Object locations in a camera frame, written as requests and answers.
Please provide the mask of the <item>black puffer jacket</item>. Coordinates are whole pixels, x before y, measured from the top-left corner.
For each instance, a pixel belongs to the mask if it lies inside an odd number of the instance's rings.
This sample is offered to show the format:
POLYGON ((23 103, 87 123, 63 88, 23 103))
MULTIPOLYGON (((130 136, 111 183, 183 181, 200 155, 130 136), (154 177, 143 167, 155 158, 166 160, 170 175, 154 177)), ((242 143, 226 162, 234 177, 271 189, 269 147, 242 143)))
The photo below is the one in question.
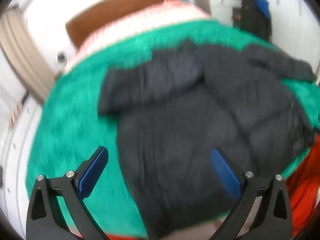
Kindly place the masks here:
POLYGON ((307 62, 256 44, 238 51, 191 41, 108 71, 98 112, 119 117, 120 168, 149 238, 235 205, 212 149, 270 177, 313 144, 313 127, 283 78, 311 83, 315 75, 307 62))

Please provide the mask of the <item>white window drawer bench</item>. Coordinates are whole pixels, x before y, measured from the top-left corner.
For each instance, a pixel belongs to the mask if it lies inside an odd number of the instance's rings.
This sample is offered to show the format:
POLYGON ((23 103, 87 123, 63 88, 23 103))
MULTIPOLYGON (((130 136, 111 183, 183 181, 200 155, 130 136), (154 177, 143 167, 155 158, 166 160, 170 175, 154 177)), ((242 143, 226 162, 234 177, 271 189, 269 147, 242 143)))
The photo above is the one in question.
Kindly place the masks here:
POLYGON ((23 239, 29 204, 27 165, 41 115, 42 107, 28 97, 15 126, 5 129, 1 138, 1 209, 23 239))

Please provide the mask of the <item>white round fan heater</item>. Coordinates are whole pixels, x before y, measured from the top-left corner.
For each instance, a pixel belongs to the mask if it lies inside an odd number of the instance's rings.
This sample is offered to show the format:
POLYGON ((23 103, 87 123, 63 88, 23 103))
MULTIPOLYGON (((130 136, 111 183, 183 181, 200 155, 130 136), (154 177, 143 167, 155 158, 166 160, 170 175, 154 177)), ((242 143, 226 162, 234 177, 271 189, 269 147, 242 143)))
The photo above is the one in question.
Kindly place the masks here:
POLYGON ((67 62, 66 54, 63 51, 58 52, 58 54, 57 54, 57 63, 58 64, 65 64, 66 62, 67 62))

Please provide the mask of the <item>white bedside cabinet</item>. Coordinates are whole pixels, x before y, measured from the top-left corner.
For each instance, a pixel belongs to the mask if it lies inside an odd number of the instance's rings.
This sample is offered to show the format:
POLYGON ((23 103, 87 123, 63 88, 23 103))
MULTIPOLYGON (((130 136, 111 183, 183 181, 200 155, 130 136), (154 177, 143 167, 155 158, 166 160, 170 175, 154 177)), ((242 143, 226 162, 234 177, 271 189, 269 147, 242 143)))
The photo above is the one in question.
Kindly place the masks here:
POLYGON ((241 8, 241 0, 194 0, 196 6, 221 24, 233 26, 234 11, 241 8))

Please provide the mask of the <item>brown wooden headboard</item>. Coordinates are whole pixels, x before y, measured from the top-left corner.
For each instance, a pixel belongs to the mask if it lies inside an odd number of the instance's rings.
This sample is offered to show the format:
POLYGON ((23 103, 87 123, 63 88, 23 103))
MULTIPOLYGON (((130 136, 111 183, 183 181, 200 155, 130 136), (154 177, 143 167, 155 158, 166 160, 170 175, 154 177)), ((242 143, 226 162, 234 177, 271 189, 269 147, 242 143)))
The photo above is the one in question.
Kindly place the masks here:
POLYGON ((75 15, 66 23, 67 34, 80 48, 91 33, 104 25, 118 20, 164 0, 102 0, 75 15))

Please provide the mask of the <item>dark jacket on chair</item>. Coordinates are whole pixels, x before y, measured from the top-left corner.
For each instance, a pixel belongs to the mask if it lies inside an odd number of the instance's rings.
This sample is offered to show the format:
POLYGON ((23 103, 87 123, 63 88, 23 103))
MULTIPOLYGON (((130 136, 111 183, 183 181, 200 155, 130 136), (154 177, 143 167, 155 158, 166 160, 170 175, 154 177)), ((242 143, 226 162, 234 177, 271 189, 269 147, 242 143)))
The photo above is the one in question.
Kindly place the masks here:
POLYGON ((240 29, 269 41, 272 35, 271 13, 267 0, 241 0, 240 29))

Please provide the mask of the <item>beige curtain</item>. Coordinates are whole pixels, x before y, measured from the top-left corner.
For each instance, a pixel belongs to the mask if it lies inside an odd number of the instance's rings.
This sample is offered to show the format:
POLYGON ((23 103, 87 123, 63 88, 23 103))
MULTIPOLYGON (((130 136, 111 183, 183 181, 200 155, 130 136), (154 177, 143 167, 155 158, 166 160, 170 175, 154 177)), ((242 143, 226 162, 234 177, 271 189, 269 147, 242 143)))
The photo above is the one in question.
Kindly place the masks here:
POLYGON ((1 48, 31 96, 44 104, 56 76, 34 43, 18 6, 8 8, 1 17, 1 48))

